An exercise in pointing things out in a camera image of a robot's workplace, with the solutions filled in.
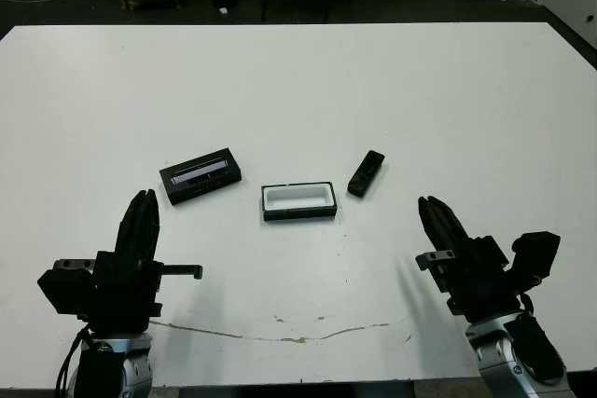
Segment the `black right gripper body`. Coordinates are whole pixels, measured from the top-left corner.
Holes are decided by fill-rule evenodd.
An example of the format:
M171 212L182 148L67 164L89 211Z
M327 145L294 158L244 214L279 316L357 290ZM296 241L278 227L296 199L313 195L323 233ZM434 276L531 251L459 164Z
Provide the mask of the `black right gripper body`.
M504 267L508 261L491 236L446 243L415 261L429 271L438 290L447 293L454 316L478 323L519 309L519 299Z

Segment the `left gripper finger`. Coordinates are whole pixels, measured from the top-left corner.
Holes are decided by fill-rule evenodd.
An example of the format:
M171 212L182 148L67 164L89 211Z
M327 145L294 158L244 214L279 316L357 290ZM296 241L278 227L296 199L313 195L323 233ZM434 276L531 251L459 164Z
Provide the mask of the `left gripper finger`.
M139 209L139 250L144 260L153 260L160 233L159 204L153 189L146 191Z
M145 190L139 191L131 200L118 227L115 254L122 257L132 256L137 243L137 218L145 199Z

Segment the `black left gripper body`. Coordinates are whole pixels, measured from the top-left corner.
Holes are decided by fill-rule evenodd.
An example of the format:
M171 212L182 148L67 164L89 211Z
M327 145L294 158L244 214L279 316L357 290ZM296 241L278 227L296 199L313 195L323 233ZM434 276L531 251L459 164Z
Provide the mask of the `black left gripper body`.
M100 251L93 259L59 259L53 265L53 307L75 315L92 331L145 331L159 317L156 301L164 276L202 277L200 265L166 265L141 252L122 257Z

